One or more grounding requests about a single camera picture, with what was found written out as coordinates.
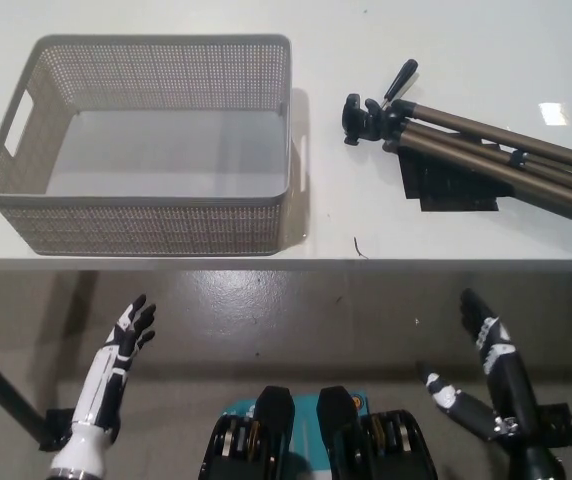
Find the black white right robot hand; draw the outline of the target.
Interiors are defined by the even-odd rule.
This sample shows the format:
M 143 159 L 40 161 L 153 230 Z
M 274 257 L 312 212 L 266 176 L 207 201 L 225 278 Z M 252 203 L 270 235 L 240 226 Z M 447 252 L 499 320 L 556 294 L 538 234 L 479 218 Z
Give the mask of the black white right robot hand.
M 536 396 L 521 355 L 500 317 L 472 289 L 460 296 L 462 325 L 479 356 L 492 401 L 455 387 L 424 362 L 417 372 L 437 408 L 484 441 L 542 434 Z

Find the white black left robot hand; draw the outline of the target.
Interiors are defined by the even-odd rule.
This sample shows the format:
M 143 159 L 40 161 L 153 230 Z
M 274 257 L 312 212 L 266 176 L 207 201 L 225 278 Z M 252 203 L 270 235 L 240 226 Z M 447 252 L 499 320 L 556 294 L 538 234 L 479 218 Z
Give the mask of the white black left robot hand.
M 72 424 L 104 432 L 119 429 L 120 409 L 135 357 L 152 340 L 156 305 L 145 294 L 130 303 L 96 352 L 72 417 Z

